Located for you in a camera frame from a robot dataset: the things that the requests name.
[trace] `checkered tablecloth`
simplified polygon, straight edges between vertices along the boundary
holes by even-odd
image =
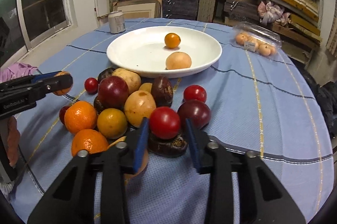
[[[172,108],[178,109],[187,86],[203,86],[213,115],[206,131],[231,151],[262,153],[308,222],[332,190],[333,157],[321,110],[291,60],[281,50],[275,60],[245,51],[233,41],[232,28],[213,23],[133,19],[126,21],[126,31],[159,25],[205,32],[223,49],[220,60],[207,70],[172,80],[178,86]],[[60,108],[75,100],[93,102],[95,96],[84,91],[83,83],[111,65],[106,49],[120,35],[111,34],[105,25],[76,39],[39,67],[41,73],[69,71],[74,86],[68,95],[49,94],[36,108],[17,116],[21,175],[11,204],[24,221],[71,160],[73,136],[58,120]],[[233,177],[235,223],[239,223],[238,186]],[[100,219],[100,186],[99,177],[95,223]],[[131,223],[203,223],[208,186],[209,175],[196,173],[188,152],[174,159],[151,153],[146,172],[127,185]]]

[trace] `white price label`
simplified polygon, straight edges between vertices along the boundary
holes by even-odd
[[[253,42],[245,42],[245,44],[243,45],[243,47],[244,47],[246,50],[255,52],[255,43],[253,43]]]

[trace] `white bowl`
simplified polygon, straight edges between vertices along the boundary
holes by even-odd
[[[176,33],[181,38],[178,48],[169,49],[164,38]],[[192,59],[190,68],[166,70],[166,58],[181,51]],[[196,74],[210,67],[221,56],[222,48],[210,35],[184,27],[147,27],[125,33],[107,48],[107,57],[116,66],[133,71],[142,77],[166,76],[178,78]]]

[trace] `bolt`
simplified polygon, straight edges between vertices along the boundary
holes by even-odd
[[[257,156],[257,153],[255,151],[247,151],[246,155],[249,158],[255,158]]]
[[[80,157],[80,158],[85,158],[87,155],[88,155],[88,151],[87,150],[81,150],[77,153],[77,155]]]
[[[219,147],[219,145],[216,142],[211,141],[211,142],[207,143],[207,147],[209,149],[217,149]]]
[[[116,143],[116,148],[118,149],[124,149],[126,147],[127,147],[127,144],[124,141],[120,141],[119,143]]]

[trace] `can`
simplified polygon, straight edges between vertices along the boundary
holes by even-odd
[[[122,11],[111,12],[108,16],[110,33],[117,34],[125,31],[124,14]]]

